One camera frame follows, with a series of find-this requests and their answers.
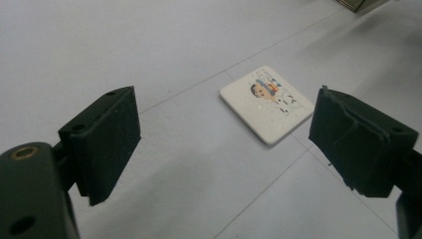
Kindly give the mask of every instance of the white surface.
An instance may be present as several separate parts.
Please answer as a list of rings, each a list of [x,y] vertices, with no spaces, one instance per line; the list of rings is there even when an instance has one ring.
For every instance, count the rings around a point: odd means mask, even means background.
[[[309,122],[265,146],[218,91],[268,65],[313,103],[327,85],[422,131],[421,12],[419,0],[362,16],[333,0],[2,1],[0,151],[54,144],[101,94],[134,85],[142,140],[115,192],[89,207],[71,190],[82,238],[396,238],[397,194],[349,192],[310,156]]]
[[[229,84],[220,96],[266,144],[280,141],[314,112],[314,105],[270,67]]]

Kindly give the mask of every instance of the brass screw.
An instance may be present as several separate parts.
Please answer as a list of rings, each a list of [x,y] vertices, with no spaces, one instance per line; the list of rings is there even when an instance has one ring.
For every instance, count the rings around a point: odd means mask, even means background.
[[[21,148],[16,149],[14,152],[12,152],[12,154],[10,155],[10,158],[14,160],[26,159],[37,154],[39,150],[40,148],[37,146],[21,147]]]

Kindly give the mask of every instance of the printed image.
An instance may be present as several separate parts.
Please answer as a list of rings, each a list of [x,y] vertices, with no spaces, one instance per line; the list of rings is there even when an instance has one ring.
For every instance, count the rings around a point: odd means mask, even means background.
[[[288,116],[295,109],[301,107],[295,97],[275,79],[271,78],[267,72],[263,70],[257,72],[257,78],[259,79],[251,86],[251,93],[256,98],[270,103],[277,112]]]

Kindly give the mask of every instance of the dark object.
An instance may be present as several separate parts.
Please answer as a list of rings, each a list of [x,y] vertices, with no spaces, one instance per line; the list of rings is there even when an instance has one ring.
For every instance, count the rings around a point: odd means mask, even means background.
[[[350,95],[319,90],[310,140],[360,194],[388,197],[394,184],[403,191],[397,204],[400,238],[422,235],[417,137],[417,131]]]
[[[368,8],[369,6],[380,2],[380,0],[337,0],[346,8],[350,9],[352,12],[359,12],[363,9]]]
[[[59,130],[54,148],[23,144],[0,156],[0,238],[77,239],[68,190],[96,205],[111,194],[140,140],[133,87],[103,95]]]

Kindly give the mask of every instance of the cartoon figure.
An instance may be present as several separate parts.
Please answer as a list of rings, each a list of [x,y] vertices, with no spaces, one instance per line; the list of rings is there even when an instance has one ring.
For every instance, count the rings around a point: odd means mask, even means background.
[[[278,109],[283,115],[288,116],[301,104],[280,85],[275,79],[271,79],[268,84],[261,80],[251,86],[251,92],[256,98],[271,101],[272,107]]]

